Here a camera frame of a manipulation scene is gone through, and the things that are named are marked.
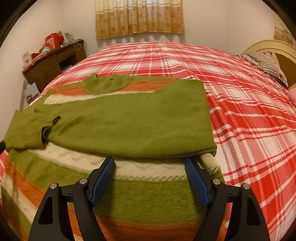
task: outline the white wall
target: white wall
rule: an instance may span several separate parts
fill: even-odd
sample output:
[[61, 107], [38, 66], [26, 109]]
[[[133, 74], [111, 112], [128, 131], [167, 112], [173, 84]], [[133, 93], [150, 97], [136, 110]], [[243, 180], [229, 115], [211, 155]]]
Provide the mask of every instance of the white wall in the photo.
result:
[[183, 0], [185, 35], [142, 33], [96, 41], [95, 0], [60, 0], [64, 31], [84, 39], [87, 54], [109, 44], [175, 41], [241, 54], [253, 43], [272, 39], [272, 10], [262, 0]]
[[0, 48], [0, 140], [19, 109], [22, 55], [38, 52], [47, 35], [61, 30], [59, 0], [38, 0], [13, 26]]
[[231, 7], [231, 53], [240, 55], [252, 44], [274, 38], [274, 12], [262, 0], [232, 0]]

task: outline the red plaid bedspread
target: red plaid bedspread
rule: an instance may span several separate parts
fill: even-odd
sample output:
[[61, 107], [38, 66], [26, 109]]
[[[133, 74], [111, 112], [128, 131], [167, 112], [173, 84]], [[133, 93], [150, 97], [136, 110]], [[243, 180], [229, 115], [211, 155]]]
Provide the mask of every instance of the red plaid bedspread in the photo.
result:
[[[92, 73], [202, 80], [218, 146], [216, 160], [225, 181], [251, 184], [271, 240], [281, 239], [296, 217], [296, 109], [287, 90], [236, 55], [196, 45], [147, 42], [108, 46], [55, 78], [42, 94]], [[0, 175], [6, 154], [0, 156]]]

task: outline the desk drawer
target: desk drawer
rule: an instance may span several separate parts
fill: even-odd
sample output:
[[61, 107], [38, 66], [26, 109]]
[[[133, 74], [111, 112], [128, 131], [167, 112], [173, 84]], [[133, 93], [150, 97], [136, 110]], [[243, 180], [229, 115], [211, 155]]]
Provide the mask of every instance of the desk drawer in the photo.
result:
[[74, 48], [70, 47], [70, 48], [64, 50], [63, 52], [57, 54], [57, 61], [60, 63], [63, 60], [65, 60], [65, 59], [69, 58], [70, 56], [74, 55], [74, 53], [75, 53]]
[[55, 54], [49, 56], [48, 58], [42, 60], [42, 65], [44, 67], [44, 70], [50, 70], [52, 67], [54, 67], [55, 65], [59, 64], [57, 61], [57, 57]]
[[35, 64], [24, 74], [29, 83], [35, 82], [36, 79], [44, 78], [44, 75], [45, 71], [41, 63]]

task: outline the pink pillow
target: pink pillow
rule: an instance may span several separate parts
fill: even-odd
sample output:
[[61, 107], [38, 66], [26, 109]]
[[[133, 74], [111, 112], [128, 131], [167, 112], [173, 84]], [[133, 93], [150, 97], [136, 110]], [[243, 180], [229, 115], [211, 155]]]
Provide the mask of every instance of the pink pillow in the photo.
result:
[[295, 108], [296, 108], [296, 88], [291, 89], [291, 90], [289, 91], [288, 97], [289, 97], [289, 100], [292, 102], [292, 104], [293, 104], [293, 105], [295, 106]]

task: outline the red box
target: red box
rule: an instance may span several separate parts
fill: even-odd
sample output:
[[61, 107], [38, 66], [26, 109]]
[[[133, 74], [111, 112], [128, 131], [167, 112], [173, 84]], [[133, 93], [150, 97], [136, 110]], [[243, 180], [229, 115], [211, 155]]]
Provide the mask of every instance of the red box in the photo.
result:
[[59, 49], [60, 45], [63, 44], [64, 37], [59, 36], [57, 33], [52, 33], [45, 38], [45, 43], [50, 46], [51, 49]]

